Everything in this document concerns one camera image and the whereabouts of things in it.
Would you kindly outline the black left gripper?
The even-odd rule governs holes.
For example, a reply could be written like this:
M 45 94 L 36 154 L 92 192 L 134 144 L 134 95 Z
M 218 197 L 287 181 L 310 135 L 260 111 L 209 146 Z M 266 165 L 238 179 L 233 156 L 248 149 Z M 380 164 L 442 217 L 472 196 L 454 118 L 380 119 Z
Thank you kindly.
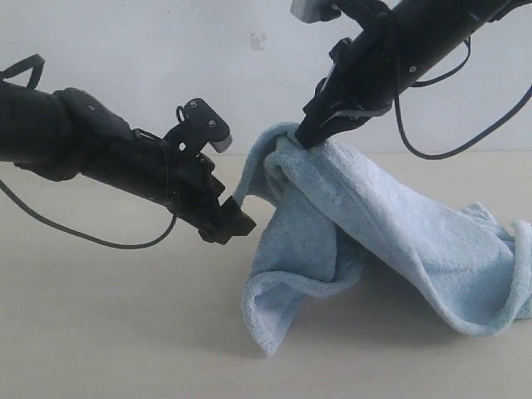
M 234 197 L 221 205 L 224 185 L 213 176 L 214 162 L 180 135 L 160 138 L 134 129 L 132 181 L 137 195 L 166 207 L 198 229 L 210 244 L 249 235 L 255 221 Z

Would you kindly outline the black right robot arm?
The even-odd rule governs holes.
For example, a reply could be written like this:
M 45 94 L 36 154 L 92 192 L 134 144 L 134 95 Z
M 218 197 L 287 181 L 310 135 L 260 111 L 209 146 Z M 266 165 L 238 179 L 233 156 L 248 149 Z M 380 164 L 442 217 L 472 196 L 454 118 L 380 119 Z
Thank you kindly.
M 303 108 L 296 130 L 310 149 L 389 112 L 399 95 L 423 86 L 421 77 L 486 23 L 523 1 L 294 1 L 291 13 L 307 24 L 346 15 L 361 27 L 329 52 L 332 69 Z

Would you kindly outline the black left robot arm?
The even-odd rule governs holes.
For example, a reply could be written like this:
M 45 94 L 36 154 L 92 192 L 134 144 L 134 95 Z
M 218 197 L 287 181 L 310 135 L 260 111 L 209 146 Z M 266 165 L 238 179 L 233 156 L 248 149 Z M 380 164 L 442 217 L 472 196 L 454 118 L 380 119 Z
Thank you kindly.
M 203 152 L 207 145 L 224 152 L 232 142 L 228 124 L 205 100 L 178 106 L 176 126 L 158 137 L 130 127 L 86 91 L 39 91 L 44 65 L 36 54 L 1 72 L 2 161 L 55 182 L 84 175 L 149 200 L 208 243 L 254 229 L 235 198 L 221 199 L 224 184 Z

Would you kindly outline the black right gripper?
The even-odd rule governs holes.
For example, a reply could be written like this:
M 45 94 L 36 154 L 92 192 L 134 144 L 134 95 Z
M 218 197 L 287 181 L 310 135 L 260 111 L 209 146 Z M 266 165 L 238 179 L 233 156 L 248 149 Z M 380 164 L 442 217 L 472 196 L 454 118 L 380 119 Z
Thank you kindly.
M 420 60 L 394 35 L 363 32 L 329 51 L 332 68 L 303 108 L 295 137 L 304 149 L 382 116 L 420 77 Z

